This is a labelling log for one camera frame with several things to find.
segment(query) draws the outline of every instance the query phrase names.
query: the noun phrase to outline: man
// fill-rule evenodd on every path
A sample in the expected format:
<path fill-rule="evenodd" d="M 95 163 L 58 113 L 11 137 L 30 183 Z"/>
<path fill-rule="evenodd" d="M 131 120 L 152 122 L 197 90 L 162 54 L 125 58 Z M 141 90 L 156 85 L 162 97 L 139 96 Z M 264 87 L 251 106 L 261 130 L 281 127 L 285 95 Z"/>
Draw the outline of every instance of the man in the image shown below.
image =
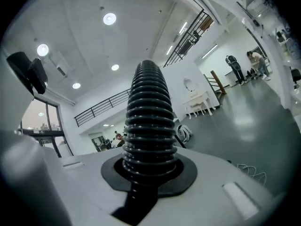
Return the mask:
<path fill-rule="evenodd" d="M 116 134 L 116 139 L 121 141 L 122 135 L 120 133 L 118 133 L 117 131 L 115 131 L 115 134 Z"/>
<path fill-rule="evenodd" d="M 248 56 L 249 59 L 252 59 L 252 58 L 255 59 L 255 63 L 252 63 L 252 66 L 259 64 L 258 71 L 262 75 L 262 79 L 269 81 L 271 78 L 269 76 L 269 71 L 265 64 L 264 58 L 260 54 L 258 54 L 256 52 L 251 52 L 251 51 L 248 51 L 246 53 L 246 55 Z"/>
<path fill-rule="evenodd" d="M 232 55 L 228 55 L 228 56 L 226 56 L 225 60 L 226 60 L 226 63 L 233 70 L 236 78 L 238 79 L 239 85 L 244 85 L 244 83 L 247 84 L 248 80 L 244 78 L 244 75 L 241 71 L 239 63 L 237 62 L 237 59 Z"/>

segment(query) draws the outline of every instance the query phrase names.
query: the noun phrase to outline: cable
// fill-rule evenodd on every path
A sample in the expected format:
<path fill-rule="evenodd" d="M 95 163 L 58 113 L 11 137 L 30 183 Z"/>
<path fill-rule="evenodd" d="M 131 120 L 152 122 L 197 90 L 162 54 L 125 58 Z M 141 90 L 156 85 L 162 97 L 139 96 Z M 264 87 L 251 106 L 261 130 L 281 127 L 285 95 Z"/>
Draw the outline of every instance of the cable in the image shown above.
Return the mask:
<path fill-rule="evenodd" d="M 243 172 L 243 170 L 248 169 L 247 175 L 250 176 L 251 178 L 254 178 L 256 176 L 262 175 L 259 179 L 258 182 L 261 181 L 261 179 L 264 177 L 264 181 L 263 181 L 263 186 L 265 186 L 265 184 L 267 183 L 267 174 L 265 172 L 261 172 L 261 173 L 257 173 L 257 169 L 254 166 L 247 166 L 245 164 L 237 164 L 237 168 Z M 254 173 L 252 175 L 250 175 L 250 168 L 254 168 Z"/>

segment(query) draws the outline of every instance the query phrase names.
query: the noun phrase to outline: grey floor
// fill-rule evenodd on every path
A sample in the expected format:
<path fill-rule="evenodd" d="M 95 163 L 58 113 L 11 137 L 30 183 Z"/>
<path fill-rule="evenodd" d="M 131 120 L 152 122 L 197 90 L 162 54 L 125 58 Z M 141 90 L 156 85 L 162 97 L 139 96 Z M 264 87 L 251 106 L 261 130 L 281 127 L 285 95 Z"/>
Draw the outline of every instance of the grey floor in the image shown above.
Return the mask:
<path fill-rule="evenodd" d="M 226 91 L 213 116 L 206 113 L 181 122 L 194 133 L 185 146 L 231 160 L 235 166 L 255 166 L 257 172 L 266 172 L 271 193 L 285 192 L 301 153 L 301 134 L 291 112 L 261 80 Z"/>

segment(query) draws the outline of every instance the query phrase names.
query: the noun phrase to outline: woman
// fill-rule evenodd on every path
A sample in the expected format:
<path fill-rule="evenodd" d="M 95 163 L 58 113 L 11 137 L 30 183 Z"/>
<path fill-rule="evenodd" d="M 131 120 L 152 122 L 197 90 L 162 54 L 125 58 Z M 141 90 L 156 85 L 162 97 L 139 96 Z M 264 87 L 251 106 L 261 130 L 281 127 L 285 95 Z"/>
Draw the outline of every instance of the woman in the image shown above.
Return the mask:
<path fill-rule="evenodd" d="M 255 59 L 255 63 L 252 63 L 252 66 L 255 66 L 255 65 L 259 64 L 258 71 L 262 75 L 262 79 L 266 80 L 266 81 L 269 81 L 271 78 L 269 77 L 269 71 L 268 71 L 267 66 L 265 64 L 264 58 L 260 54 L 258 54 L 256 52 L 251 52 L 251 51 L 248 51 L 246 53 L 246 55 L 248 56 L 248 58 L 250 60 L 252 58 Z"/>

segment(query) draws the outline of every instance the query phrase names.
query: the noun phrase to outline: ceiling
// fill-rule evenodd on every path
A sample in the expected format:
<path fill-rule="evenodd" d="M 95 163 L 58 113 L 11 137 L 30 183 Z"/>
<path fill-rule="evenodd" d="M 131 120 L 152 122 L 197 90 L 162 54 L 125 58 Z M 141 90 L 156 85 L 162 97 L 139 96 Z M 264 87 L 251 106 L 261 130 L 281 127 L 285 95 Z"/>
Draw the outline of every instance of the ceiling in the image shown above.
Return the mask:
<path fill-rule="evenodd" d="M 116 15 L 113 25 L 103 23 L 107 13 Z M 49 54 L 41 60 L 48 86 L 76 101 L 133 74 L 141 60 L 164 63 L 173 38 L 195 16 L 176 0 L 31 0 L 7 31 L 3 47 L 8 54 L 24 51 L 33 60 L 38 45 L 47 44 Z M 117 71 L 111 70 L 114 64 Z M 76 82 L 80 89 L 72 88 Z"/>

